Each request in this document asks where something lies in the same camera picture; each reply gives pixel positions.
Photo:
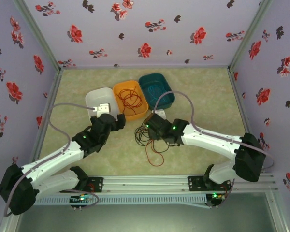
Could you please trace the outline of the orange plastic bin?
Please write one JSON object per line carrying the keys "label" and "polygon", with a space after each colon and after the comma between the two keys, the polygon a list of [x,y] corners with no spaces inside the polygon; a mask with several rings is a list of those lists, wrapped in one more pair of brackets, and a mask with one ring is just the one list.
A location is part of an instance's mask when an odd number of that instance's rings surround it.
{"label": "orange plastic bin", "polygon": [[149,110],[139,83],[135,80],[120,82],[113,87],[113,93],[120,113],[127,121],[144,117]]}

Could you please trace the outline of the white plastic bin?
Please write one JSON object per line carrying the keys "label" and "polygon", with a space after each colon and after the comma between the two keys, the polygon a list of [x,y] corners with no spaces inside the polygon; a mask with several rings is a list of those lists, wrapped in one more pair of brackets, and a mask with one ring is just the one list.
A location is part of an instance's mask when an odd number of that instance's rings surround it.
{"label": "white plastic bin", "polygon": [[119,114],[119,107],[116,102],[116,98],[114,96],[113,90],[108,87],[99,88],[93,91],[90,91],[86,97],[86,106],[89,107],[88,115],[89,118],[92,116],[100,117],[102,114],[97,114],[96,107],[102,103],[110,104],[110,115],[112,115],[117,121],[117,115]]}

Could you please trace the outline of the teal plastic bin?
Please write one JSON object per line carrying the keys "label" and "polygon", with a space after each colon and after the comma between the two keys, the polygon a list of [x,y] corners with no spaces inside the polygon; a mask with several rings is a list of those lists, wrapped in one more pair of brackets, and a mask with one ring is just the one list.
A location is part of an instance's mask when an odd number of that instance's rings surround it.
{"label": "teal plastic bin", "polygon": [[[172,90],[165,77],[160,73],[144,75],[139,78],[138,82],[150,110],[154,109],[162,94]],[[164,95],[158,103],[157,110],[170,108],[174,101],[175,95],[173,93]]]}

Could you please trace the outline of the left controller board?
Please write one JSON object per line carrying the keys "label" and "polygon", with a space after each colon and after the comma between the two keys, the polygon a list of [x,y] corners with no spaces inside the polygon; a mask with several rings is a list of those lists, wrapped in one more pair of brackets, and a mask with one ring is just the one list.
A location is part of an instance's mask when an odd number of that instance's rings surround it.
{"label": "left controller board", "polygon": [[74,211],[82,210],[92,204],[92,194],[72,195],[69,199],[70,206]]}

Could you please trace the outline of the controller board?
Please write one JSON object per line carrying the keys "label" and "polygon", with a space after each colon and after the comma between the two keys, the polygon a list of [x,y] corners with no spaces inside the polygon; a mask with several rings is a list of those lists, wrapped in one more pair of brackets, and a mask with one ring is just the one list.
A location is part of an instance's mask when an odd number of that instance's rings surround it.
{"label": "controller board", "polygon": [[74,211],[82,210],[92,204],[92,194],[72,195],[69,199],[70,206]]}
{"label": "controller board", "polygon": [[206,194],[206,200],[205,203],[209,208],[218,208],[222,203],[225,202],[225,194],[219,194],[219,193],[212,193],[212,194]]}

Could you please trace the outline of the right controller board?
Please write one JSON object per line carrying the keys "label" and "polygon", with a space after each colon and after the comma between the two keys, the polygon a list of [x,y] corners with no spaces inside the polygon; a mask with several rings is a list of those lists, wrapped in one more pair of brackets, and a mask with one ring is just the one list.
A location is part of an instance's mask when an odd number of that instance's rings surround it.
{"label": "right controller board", "polygon": [[225,202],[225,194],[219,194],[219,193],[212,193],[212,194],[206,194],[206,200],[205,203],[209,208],[218,208],[222,203]]}

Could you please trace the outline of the grey metal panel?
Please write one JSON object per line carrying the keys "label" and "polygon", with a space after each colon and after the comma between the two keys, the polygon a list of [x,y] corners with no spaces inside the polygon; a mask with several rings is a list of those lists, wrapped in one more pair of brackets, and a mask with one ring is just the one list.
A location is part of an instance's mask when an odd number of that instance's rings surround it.
{"label": "grey metal panel", "polygon": [[183,204],[34,206],[16,232],[280,232],[264,194],[231,194],[213,209]]}

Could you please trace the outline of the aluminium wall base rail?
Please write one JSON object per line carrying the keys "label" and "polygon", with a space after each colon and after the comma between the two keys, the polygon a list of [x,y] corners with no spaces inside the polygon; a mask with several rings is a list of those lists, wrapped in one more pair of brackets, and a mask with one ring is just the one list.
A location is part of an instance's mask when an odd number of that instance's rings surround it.
{"label": "aluminium wall base rail", "polygon": [[227,69],[228,65],[175,65],[175,66],[70,66],[70,67],[62,67],[61,70],[136,70],[136,69],[185,69],[185,68],[201,68],[201,69],[216,69],[216,68],[223,68]]}

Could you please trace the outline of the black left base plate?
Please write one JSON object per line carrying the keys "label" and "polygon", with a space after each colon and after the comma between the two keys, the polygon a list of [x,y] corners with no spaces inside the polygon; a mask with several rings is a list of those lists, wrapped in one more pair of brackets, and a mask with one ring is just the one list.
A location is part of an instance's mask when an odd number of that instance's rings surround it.
{"label": "black left base plate", "polygon": [[102,177],[89,177],[79,180],[77,177],[65,178],[60,183],[60,193],[101,193],[103,187]]}

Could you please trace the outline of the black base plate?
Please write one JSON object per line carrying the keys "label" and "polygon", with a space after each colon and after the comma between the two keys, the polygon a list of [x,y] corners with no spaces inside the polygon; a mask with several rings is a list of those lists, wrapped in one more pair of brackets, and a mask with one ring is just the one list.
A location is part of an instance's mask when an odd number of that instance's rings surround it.
{"label": "black base plate", "polygon": [[60,193],[101,193],[103,187],[102,177],[89,177],[79,180],[77,177],[65,178],[60,183]]}
{"label": "black base plate", "polygon": [[190,191],[229,191],[231,181],[217,184],[214,181],[200,175],[188,176],[188,187]]}

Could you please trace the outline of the aluminium side rail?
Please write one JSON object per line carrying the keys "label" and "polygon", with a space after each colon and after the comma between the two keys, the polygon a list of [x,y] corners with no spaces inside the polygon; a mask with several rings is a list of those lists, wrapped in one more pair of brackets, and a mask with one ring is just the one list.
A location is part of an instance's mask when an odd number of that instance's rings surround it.
{"label": "aluminium side rail", "polygon": [[229,79],[230,79],[232,90],[234,92],[234,96],[235,96],[235,99],[236,99],[236,103],[237,103],[237,106],[238,106],[238,109],[239,109],[239,113],[240,113],[240,116],[241,116],[241,120],[242,120],[244,129],[245,129],[245,132],[250,133],[250,134],[253,135],[254,133],[253,133],[253,131],[251,129],[251,126],[250,126],[250,123],[249,123],[249,120],[248,120],[248,117],[247,117],[247,114],[246,114],[246,110],[245,110],[245,107],[244,107],[242,96],[240,95],[240,92],[238,91],[238,89],[236,87],[236,81],[235,81],[235,78],[234,78],[234,72],[233,72],[232,69],[229,69],[229,68],[227,69],[227,72],[228,72],[228,76],[229,76]]}
{"label": "aluminium side rail", "polygon": [[46,102],[45,109],[42,115],[42,121],[41,121],[40,127],[38,128],[37,137],[36,137],[33,150],[29,159],[30,161],[35,161],[40,156],[40,152],[43,147],[44,138],[45,138],[47,127],[48,127],[47,112],[54,105],[62,75],[63,75],[63,70],[60,70],[59,73],[54,76],[54,80],[53,80],[51,89],[48,93],[47,102]]}

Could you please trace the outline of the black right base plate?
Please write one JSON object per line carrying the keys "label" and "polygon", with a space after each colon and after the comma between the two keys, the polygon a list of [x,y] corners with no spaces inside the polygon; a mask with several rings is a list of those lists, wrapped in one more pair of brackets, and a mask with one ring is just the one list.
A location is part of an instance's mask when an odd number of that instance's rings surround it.
{"label": "black right base plate", "polygon": [[188,187],[190,191],[229,191],[231,181],[217,184],[214,181],[200,175],[188,176]]}

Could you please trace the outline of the aluminium corner post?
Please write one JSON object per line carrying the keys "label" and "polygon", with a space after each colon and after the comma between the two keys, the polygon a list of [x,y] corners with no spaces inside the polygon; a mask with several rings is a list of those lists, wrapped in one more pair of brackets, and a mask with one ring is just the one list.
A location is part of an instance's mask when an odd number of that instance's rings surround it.
{"label": "aluminium corner post", "polygon": [[258,7],[258,10],[256,12],[256,15],[254,16],[251,24],[249,25],[242,42],[240,43],[230,65],[227,68],[229,73],[231,73],[233,71],[234,67],[239,62],[241,56],[244,54],[246,47],[248,46],[251,38],[253,37],[255,31],[257,30],[259,24],[261,23],[264,16],[266,15],[266,12],[268,11],[268,8],[272,4],[272,2],[273,2],[273,0],[262,0],[261,1],[260,5]]}
{"label": "aluminium corner post", "polygon": [[32,34],[37,39],[40,47],[43,49],[45,54],[47,55],[48,59],[52,63],[53,67],[57,71],[57,73],[61,72],[61,68],[59,67],[55,56],[53,52],[51,51],[51,48],[49,47],[45,37],[42,34],[42,31],[40,30],[38,24],[36,23],[36,20],[32,16],[27,4],[24,0],[12,0],[12,2],[16,5],[18,11],[21,13],[25,21],[27,22]]}

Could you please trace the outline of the aluminium lower frame bar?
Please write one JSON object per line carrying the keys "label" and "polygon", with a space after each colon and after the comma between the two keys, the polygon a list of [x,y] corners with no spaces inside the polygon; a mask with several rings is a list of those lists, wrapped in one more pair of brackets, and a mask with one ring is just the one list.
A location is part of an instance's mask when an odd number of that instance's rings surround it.
{"label": "aluminium lower frame bar", "polygon": [[4,217],[0,225],[0,232],[16,232],[19,220],[20,215]]}
{"label": "aluminium lower frame bar", "polygon": [[277,191],[270,190],[265,195],[276,232],[290,232],[280,194]]}

